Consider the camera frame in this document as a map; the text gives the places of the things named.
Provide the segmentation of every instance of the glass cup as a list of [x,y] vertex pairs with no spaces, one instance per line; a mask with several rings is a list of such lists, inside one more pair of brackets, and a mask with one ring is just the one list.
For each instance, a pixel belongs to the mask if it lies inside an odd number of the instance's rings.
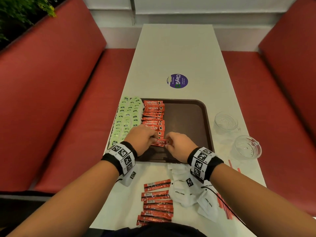
[[247,135],[237,137],[233,148],[237,159],[257,159],[262,154],[259,142]]
[[240,131],[238,120],[224,111],[215,116],[215,124],[224,131]]

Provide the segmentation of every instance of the hand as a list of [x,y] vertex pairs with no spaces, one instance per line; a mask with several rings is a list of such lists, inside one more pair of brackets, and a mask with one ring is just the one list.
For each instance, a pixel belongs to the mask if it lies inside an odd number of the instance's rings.
[[172,139],[173,145],[165,145],[174,158],[182,163],[188,162],[191,152],[198,147],[187,135],[169,132],[165,139]]
[[145,127],[145,125],[139,125],[133,127],[125,137],[124,141],[127,141],[136,150],[137,155],[142,155],[151,144],[156,143],[158,139],[158,133],[151,128]]

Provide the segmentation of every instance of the forearm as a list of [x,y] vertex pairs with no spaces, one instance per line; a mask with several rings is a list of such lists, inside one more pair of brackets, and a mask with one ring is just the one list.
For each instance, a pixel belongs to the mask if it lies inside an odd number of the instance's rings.
[[286,199],[225,164],[210,182],[257,236],[316,236],[316,220]]
[[119,172],[100,161],[42,205],[9,236],[81,236],[104,205]]

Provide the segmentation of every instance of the purple circular sticker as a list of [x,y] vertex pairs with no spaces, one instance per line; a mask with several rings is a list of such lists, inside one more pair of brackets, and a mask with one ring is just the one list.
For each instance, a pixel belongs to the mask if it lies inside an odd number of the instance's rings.
[[181,74],[172,74],[167,78],[167,83],[173,88],[183,88],[188,84],[188,79]]

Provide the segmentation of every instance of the wristband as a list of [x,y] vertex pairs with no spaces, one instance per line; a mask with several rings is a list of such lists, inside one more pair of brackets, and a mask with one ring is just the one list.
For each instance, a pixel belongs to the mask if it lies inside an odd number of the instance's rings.
[[216,166],[224,163],[216,154],[205,147],[195,148],[188,158],[190,173],[201,183],[209,180]]
[[135,166],[135,157],[137,157],[137,152],[132,145],[122,141],[107,149],[101,160],[112,163],[117,168],[119,175],[125,176]]

